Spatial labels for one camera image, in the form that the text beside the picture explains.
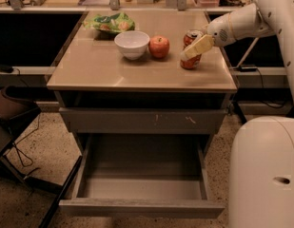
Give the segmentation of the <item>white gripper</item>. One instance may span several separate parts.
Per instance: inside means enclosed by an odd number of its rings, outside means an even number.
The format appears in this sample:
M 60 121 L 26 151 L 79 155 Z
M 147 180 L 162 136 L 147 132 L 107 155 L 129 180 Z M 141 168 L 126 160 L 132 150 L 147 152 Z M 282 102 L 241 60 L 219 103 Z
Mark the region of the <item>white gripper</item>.
M 225 47 L 236 42 L 230 22 L 230 14 L 224 14 L 207 26 L 201 27 L 203 35 L 200 39 L 194 40 L 184 49 L 183 59 L 190 60 L 197 55 L 201 55 L 215 47 Z

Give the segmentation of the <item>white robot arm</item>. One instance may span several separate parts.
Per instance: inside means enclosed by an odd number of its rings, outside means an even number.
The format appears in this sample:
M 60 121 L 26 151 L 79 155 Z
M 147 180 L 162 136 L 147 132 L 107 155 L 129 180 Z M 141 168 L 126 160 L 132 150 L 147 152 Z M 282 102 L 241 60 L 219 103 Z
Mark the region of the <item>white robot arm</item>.
M 294 108 L 294 0 L 256 0 L 202 32 L 181 53 L 183 61 L 274 35 Z M 294 228 L 294 117 L 262 112 L 237 131 L 229 161 L 228 228 Z

